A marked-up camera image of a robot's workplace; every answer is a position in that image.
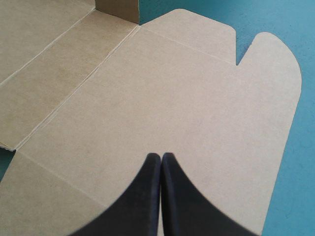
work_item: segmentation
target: die-cut cardboard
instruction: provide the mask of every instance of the die-cut cardboard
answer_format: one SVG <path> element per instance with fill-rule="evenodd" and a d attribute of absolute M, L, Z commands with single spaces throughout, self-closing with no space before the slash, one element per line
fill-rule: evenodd
<path fill-rule="evenodd" d="M 185 10 L 138 27 L 19 152 L 105 207 L 148 152 L 173 152 L 209 201 L 260 234 L 301 73 L 270 33 L 238 66 L 232 42 L 231 27 Z"/>

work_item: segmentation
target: cardboard flap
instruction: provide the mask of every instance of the cardboard flap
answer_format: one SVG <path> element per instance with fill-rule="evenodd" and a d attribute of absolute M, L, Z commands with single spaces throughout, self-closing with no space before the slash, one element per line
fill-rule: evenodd
<path fill-rule="evenodd" d="M 176 9 L 142 27 L 235 64 L 236 32 L 231 26 L 184 9 Z"/>

